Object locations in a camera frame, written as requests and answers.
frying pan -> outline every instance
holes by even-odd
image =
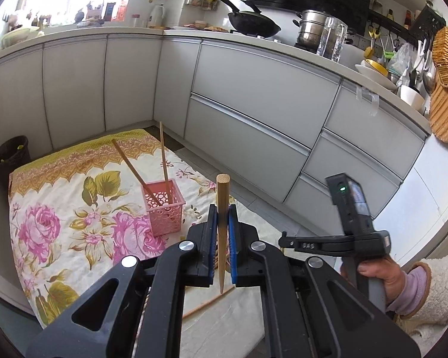
[[[252,1],[241,0],[244,4],[251,7],[253,12],[239,11],[229,0],[221,1],[232,9],[232,12],[228,14],[229,21],[237,32],[244,35],[269,38],[280,31],[280,27],[272,19],[264,16]]]

wooden stick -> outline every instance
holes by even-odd
[[[159,136],[161,139],[161,158],[163,161],[163,172],[164,172],[164,182],[166,183],[166,194],[168,195],[168,204],[172,204],[173,199],[171,198],[171,189],[169,187],[168,166],[166,165],[166,154],[164,153],[163,123],[161,121],[159,122]]]
[[[213,302],[215,302],[217,299],[223,297],[225,294],[229,293],[234,288],[235,288],[235,286],[227,288],[224,292],[221,292],[218,296],[215,296],[211,300],[208,300],[208,301],[202,303],[200,306],[197,306],[196,308],[190,310],[189,312],[186,312],[182,316],[182,318],[184,319],[184,318],[190,317],[192,314],[195,314],[196,312],[198,312],[198,311],[202,310],[203,308],[207,307],[209,304],[212,304]]]
[[[129,162],[128,158],[126,157],[125,153],[121,150],[121,148],[119,147],[116,140],[112,139],[111,141],[112,141],[113,145],[115,146],[116,150],[118,151],[118,153],[120,154],[121,158],[125,161],[126,165],[129,167],[129,169],[131,170],[133,175],[136,177],[136,179],[141,183],[141,185],[146,190],[146,192],[149,194],[149,196],[152,197],[156,203],[158,203],[158,206],[162,206],[162,203],[160,201],[158,201],[158,199],[154,196],[153,192],[149,189],[148,185],[144,182],[143,178],[141,176],[139,176],[139,173],[135,170],[133,165]]]
[[[229,212],[229,190],[231,177],[219,174],[217,183],[217,264],[219,269],[219,288],[224,289],[225,257],[227,248],[227,215]]]

pink plastic basket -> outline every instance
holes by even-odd
[[[151,231],[157,237],[164,234],[175,233],[181,230],[182,206],[186,203],[179,191],[174,179],[169,180],[173,203],[168,203],[166,192],[166,182],[147,183],[156,199],[163,205],[159,206],[146,190],[141,186],[144,200],[148,205],[149,220],[151,221]]]

red bottle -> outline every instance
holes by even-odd
[[[118,11],[116,13],[116,20],[117,21],[125,21],[125,13],[126,13],[126,7],[128,3],[125,2],[125,0],[121,0],[121,3],[118,7]]]
[[[409,10],[406,11],[405,23],[403,26],[408,30],[411,27],[411,12]]]

white cabinet door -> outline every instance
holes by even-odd
[[[42,84],[42,46],[0,59],[0,145],[25,135],[32,158],[52,149]]]
[[[362,185],[373,217],[385,207],[401,183],[392,171],[327,130],[317,140],[304,172],[322,184],[326,184],[325,178],[329,176],[347,173]]]
[[[101,35],[45,44],[43,90],[53,148],[105,131],[105,49]]]
[[[110,35],[106,47],[105,121],[111,131],[153,119],[161,39]]]
[[[193,95],[184,138],[282,202],[309,153],[301,144]]]
[[[340,77],[250,46],[204,42],[192,91],[312,148]]]
[[[384,101],[375,116],[371,100],[356,97],[344,81],[325,127],[356,145],[404,179],[417,159],[425,132]]]
[[[163,40],[159,58],[154,119],[184,137],[186,113],[191,95],[200,41]]]
[[[285,205],[327,234],[343,234],[337,206],[332,204],[328,188],[307,174],[299,176]]]

